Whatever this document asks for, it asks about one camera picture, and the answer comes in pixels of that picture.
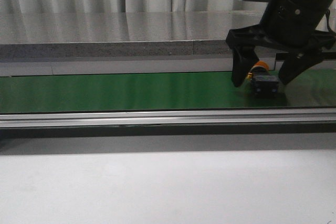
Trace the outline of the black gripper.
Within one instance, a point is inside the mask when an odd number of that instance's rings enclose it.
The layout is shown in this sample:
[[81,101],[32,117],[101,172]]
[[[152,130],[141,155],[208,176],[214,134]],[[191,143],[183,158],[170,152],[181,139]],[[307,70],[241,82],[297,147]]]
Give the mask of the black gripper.
[[321,63],[321,52],[310,49],[331,48],[335,35],[316,27],[333,0],[270,0],[258,25],[231,29],[226,43],[233,53],[232,82],[240,87],[250,69],[259,61],[255,47],[280,49],[290,54],[278,77],[287,85],[307,69]]

